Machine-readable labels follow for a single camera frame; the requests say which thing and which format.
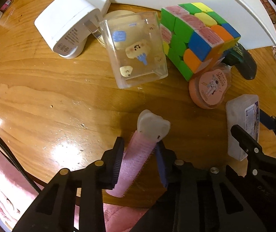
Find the pink comb with cap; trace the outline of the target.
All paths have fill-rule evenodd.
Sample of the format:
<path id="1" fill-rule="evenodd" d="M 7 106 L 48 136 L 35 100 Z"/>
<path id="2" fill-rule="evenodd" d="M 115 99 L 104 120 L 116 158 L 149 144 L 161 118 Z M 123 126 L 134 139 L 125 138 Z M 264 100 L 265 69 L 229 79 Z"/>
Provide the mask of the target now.
<path id="1" fill-rule="evenodd" d="M 106 192 L 113 197 L 123 197 L 134 183 L 158 142 L 170 130 L 170 122 L 150 110 L 143 110 L 137 120 L 137 130 L 124 151 L 119 179 L 113 190 Z"/>

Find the floss pick box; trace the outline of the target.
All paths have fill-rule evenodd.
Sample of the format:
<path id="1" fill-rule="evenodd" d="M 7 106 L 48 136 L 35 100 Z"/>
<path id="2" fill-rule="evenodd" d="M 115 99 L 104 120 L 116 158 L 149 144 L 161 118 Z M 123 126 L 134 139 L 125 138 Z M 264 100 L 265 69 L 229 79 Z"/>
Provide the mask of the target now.
<path id="1" fill-rule="evenodd" d="M 231 135 L 233 125 L 239 125 L 253 139 L 259 140 L 259 97 L 254 94 L 243 94 L 226 103 L 228 129 L 228 155 L 243 161 L 247 154 L 240 148 L 238 141 Z"/>

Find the pink correction tape dispenser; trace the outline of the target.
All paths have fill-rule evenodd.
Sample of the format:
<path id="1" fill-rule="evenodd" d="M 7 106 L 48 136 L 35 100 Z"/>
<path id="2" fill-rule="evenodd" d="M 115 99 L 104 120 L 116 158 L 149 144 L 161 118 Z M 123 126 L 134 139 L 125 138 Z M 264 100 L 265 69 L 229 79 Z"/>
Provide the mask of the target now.
<path id="1" fill-rule="evenodd" d="M 231 67 L 224 63 L 215 65 L 209 71 L 194 75 L 189 81 L 192 101 L 202 109 L 217 108 L 231 86 Z"/>

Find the black power adapter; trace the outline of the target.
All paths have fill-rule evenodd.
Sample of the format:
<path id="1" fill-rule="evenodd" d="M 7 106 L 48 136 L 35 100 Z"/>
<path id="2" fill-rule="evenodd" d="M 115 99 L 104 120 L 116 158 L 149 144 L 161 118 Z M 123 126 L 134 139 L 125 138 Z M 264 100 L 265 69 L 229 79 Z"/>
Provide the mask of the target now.
<path id="1" fill-rule="evenodd" d="M 237 64 L 235 67 L 246 80 L 253 80 L 257 74 L 257 64 L 252 55 L 241 45 L 234 46 L 237 53 Z"/>

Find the clear acrylic sticker block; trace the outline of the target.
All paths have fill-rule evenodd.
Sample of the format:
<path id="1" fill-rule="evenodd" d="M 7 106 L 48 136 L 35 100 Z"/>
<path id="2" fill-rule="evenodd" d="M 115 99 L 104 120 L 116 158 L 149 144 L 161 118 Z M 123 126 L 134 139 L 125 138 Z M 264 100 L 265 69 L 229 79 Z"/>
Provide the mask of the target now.
<path id="1" fill-rule="evenodd" d="M 100 22 L 116 84 L 126 89 L 168 76 L 157 12 L 141 12 Z"/>

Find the colourful rubik's cube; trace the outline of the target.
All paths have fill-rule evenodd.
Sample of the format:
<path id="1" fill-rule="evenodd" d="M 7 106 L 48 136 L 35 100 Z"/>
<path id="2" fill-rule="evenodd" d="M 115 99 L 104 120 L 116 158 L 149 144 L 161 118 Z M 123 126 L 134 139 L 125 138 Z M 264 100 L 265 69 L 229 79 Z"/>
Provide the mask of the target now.
<path id="1" fill-rule="evenodd" d="M 241 38 L 230 23 L 201 2 L 163 7 L 160 29 L 166 57 L 187 81 L 219 64 Z"/>

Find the white 80W charger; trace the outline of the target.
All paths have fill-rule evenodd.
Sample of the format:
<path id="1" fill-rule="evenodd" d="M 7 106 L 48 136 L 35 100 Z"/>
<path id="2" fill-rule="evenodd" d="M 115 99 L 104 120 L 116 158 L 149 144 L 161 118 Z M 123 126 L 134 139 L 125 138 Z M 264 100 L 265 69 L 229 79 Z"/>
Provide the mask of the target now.
<path id="1" fill-rule="evenodd" d="M 95 7 L 88 0 L 54 0 L 34 25 L 53 52 L 73 59 L 81 54 L 91 34 L 82 19 L 92 9 Z"/>

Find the green bottle gold cap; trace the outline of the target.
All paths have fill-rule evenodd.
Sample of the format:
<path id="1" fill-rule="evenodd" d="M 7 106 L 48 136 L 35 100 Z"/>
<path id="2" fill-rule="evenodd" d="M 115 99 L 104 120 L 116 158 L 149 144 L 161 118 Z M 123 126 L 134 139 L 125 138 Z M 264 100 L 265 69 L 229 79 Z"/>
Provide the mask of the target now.
<path id="1" fill-rule="evenodd" d="M 228 66 L 236 66 L 244 63 L 247 51 L 240 43 L 236 43 L 223 59 L 223 63 Z"/>

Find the round beige lid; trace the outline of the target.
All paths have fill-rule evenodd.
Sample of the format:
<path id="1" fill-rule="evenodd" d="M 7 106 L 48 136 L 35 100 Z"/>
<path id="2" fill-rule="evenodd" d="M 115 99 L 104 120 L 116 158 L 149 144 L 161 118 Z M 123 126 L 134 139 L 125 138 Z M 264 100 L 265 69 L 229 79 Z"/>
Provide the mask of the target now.
<path id="1" fill-rule="evenodd" d="M 131 14 L 134 14 L 134 12 L 132 12 L 130 10 L 115 10 L 115 11 L 107 13 L 104 16 L 104 19 L 109 20 L 109 19 L 114 19 L 116 17 L 131 15 Z M 105 43 L 104 43 L 103 36 L 100 36 L 97 40 L 99 41 L 100 45 L 105 48 Z"/>

